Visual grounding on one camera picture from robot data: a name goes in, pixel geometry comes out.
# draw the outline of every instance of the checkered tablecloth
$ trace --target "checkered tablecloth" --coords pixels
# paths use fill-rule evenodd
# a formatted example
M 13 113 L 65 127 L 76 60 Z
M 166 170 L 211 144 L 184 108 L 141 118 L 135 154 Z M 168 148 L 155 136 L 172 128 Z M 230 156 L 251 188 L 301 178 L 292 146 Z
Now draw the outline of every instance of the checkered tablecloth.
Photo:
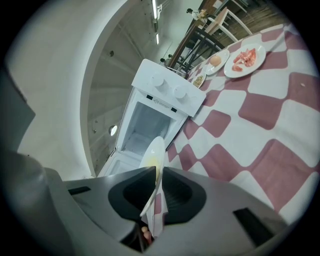
M 242 39 L 266 49 L 255 72 L 230 79 L 207 76 L 200 110 L 166 153 L 166 166 L 234 183 L 288 223 L 303 214 L 319 179 L 320 80 L 292 24 Z M 190 72 L 191 81 L 209 60 Z

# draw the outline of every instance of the sliced ham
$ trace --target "sliced ham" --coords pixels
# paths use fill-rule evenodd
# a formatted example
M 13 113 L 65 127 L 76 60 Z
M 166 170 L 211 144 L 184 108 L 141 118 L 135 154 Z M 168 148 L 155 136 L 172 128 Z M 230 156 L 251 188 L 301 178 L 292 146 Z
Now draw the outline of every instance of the sliced ham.
M 251 50 L 246 49 L 246 51 L 242 51 L 239 55 L 233 60 L 232 70 L 234 71 L 242 71 L 243 69 L 239 67 L 239 64 L 244 64 L 246 67 L 251 67 L 255 64 L 257 58 L 256 49 L 253 48 Z

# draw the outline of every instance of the white plate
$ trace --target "white plate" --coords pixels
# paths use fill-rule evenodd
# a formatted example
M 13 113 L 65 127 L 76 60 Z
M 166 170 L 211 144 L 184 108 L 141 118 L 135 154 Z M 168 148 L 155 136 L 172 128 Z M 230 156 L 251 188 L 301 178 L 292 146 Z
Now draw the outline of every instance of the white plate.
M 165 154 L 166 154 L 166 146 L 165 141 L 162 137 L 158 136 L 156 137 L 149 145 L 149 147 L 146 149 L 144 156 L 141 160 L 139 168 L 142 167 L 150 167 L 155 166 L 156 168 L 156 181 L 155 182 L 155 189 L 153 193 L 151 194 L 148 202 L 146 202 L 142 212 L 140 213 L 140 216 L 146 214 L 150 206 L 152 205 L 153 201 L 156 198 L 160 182 L 162 179 L 163 171 L 164 171 L 164 165 L 165 165 Z
M 200 74 L 196 75 L 196 76 L 192 79 L 191 84 L 192 84 L 193 86 L 195 86 L 195 85 L 194 85 L 194 81 L 196 81 L 196 79 L 197 79 L 198 77 L 200 77 L 200 76 L 203 76 L 203 79 L 202 79 L 202 82 L 201 82 L 201 84 L 199 85 L 198 88 L 200 88 L 200 87 L 202 86 L 202 84 L 204 83 L 204 81 L 206 80 L 206 77 L 207 77 L 206 73 L 203 72 L 203 71 L 202 71 Z
M 232 66 L 234 65 L 234 59 L 240 54 L 240 52 L 245 52 L 247 49 L 252 50 L 255 48 L 256 52 L 256 59 L 255 63 L 252 66 L 246 67 L 244 64 L 240 64 L 239 67 L 243 68 L 241 72 L 233 71 Z M 244 77 L 253 71 L 255 71 L 257 68 L 261 66 L 261 64 L 266 59 L 266 49 L 257 43 L 247 44 L 245 46 L 242 46 L 239 50 L 235 51 L 233 54 L 231 54 L 230 58 L 226 62 L 224 66 L 224 74 L 229 78 L 240 78 Z
M 218 66 L 212 66 L 210 63 L 206 66 L 205 69 L 205 73 L 210 76 L 213 75 L 215 73 L 217 73 L 223 66 L 224 64 L 227 62 L 227 60 L 229 59 L 230 56 L 230 52 L 228 50 L 222 50 L 219 51 L 217 53 L 215 53 L 213 56 L 219 56 L 221 58 L 221 63 Z

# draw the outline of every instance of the black slot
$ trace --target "black slot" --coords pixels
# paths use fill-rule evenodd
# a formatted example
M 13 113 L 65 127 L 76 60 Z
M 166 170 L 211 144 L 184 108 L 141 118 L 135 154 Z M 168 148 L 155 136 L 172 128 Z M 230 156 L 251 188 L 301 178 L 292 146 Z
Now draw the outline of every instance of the black slot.
M 76 188 L 72 188 L 72 189 L 69 189 L 69 193 L 71 196 L 73 195 L 77 195 L 77 194 L 80 194 L 80 193 L 84 193 L 84 192 L 87 192 L 87 191 L 90 191 L 91 189 L 87 186 L 81 186 L 81 187 L 76 187 Z
M 235 210 L 233 212 L 247 235 L 255 246 L 260 246 L 271 239 L 274 235 L 270 230 L 248 209 Z

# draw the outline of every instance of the white chair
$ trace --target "white chair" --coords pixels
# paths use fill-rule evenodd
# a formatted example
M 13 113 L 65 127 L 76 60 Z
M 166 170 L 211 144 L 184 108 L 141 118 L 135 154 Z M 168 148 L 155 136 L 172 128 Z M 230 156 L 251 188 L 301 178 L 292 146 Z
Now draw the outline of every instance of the white chair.
M 228 10 L 227 7 L 225 7 L 216 17 L 216 19 L 209 18 L 212 23 L 205 29 L 205 32 L 207 32 L 209 35 L 212 35 L 214 32 L 216 32 L 218 29 L 222 30 L 229 38 L 231 38 L 232 41 L 237 42 L 238 39 L 223 26 L 223 23 L 226 19 L 227 15 L 230 15 L 232 18 L 234 18 L 240 25 L 245 29 L 245 31 L 248 32 L 249 35 L 252 35 L 252 32 L 249 30 L 249 28 L 230 10 Z

